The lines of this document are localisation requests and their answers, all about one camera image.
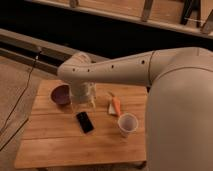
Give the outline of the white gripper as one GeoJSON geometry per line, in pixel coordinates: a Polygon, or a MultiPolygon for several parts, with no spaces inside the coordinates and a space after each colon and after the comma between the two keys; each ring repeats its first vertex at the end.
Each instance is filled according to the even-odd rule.
{"type": "Polygon", "coordinates": [[[87,103],[93,110],[96,109],[96,85],[94,83],[74,83],[69,85],[69,95],[75,103],[87,103]]]}

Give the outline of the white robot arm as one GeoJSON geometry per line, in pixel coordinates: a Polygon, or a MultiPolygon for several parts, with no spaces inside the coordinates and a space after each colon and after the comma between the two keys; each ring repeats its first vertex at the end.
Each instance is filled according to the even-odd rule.
{"type": "Polygon", "coordinates": [[[212,51],[163,49],[97,63],[78,52],[57,75],[77,99],[89,95],[90,82],[147,87],[148,171],[213,171],[212,51]]]}

